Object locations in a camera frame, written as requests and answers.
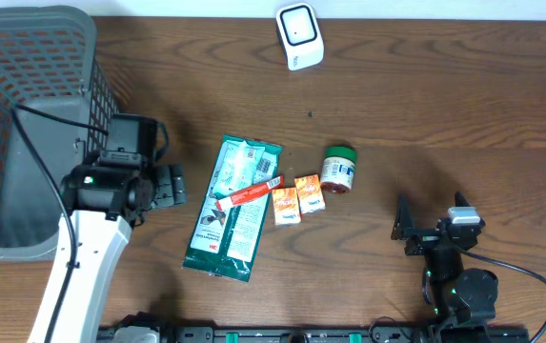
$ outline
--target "wooden table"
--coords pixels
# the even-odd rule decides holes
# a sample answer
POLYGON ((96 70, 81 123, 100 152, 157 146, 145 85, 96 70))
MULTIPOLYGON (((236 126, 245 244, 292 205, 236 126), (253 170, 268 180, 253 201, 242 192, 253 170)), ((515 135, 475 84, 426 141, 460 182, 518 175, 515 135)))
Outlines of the wooden table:
MULTIPOLYGON (((324 61, 289 72, 274 21, 97 18, 97 58, 128 112, 163 121, 187 206, 152 213, 115 272, 103 324, 151 311, 220 326, 369 325, 433 315, 422 257, 390 240, 408 194, 432 226, 464 191, 487 220, 474 252, 546 276, 546 23, 321 20, 324 61), (357 147, 354 190, 276 228, 248 284, 181 270, 224 132, 285 147, 280 171, 318 172, 325 147, 357 147)), ((546 317, 538 281, 499 277, 496 324, 546 317)), ((24 341, 51 262, 0 263, 0 341, 24 341)), ((546 342, 546 335, 541 339, 546 342)))

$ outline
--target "gray plastic basket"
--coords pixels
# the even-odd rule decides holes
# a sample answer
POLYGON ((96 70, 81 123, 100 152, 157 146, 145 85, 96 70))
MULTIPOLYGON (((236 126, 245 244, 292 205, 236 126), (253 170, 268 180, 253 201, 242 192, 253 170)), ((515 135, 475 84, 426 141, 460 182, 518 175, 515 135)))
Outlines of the gray plastic basket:
MULTIPOLYGON (((10 109, 22 103, 106 129, 117 105, 94 59, 95 40, 91 18, 75 8, 0 9, 0 259, 50 257, 60 217, 10 109)), ((18 114, 57 184, 106 144, 99 132, 18 114)))

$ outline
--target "jar with green lid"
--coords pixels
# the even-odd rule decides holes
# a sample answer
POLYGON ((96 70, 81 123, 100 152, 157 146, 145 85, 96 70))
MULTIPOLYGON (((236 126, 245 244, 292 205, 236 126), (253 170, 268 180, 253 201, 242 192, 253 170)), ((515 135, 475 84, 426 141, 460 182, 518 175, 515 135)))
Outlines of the jar with green lid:
POLYGON ((347 147, 329 147, 321 171, 321 189, 333 193, 350 191, 356 163, 357 151, 347 147))

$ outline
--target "orange and white box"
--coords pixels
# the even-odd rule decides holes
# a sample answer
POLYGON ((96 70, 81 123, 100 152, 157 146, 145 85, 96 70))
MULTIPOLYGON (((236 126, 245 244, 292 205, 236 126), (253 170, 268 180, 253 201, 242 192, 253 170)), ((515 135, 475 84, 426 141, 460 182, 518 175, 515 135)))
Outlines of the orange and white box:
POLYGON ((298 193, 295 187, 272 190, 274 224, 298 224, 301 221, 298 193))
POLYGON ((321 185, 319 184, 319 175, 298 177, 294 181, 302 214, 326 209, 326 202, 323 199, 321 185))

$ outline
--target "white backdrop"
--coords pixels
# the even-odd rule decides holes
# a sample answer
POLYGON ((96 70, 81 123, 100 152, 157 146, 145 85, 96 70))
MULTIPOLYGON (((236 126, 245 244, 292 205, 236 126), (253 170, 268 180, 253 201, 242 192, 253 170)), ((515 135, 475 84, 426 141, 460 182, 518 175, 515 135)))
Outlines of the white backdrop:
MULTIPOLYGON (((90 15, 272 18, 283 0, 0 0, 0 7, 70 5, 90 15)), ((546 20, 546 0, 311 0, 321 18, 546 20)))

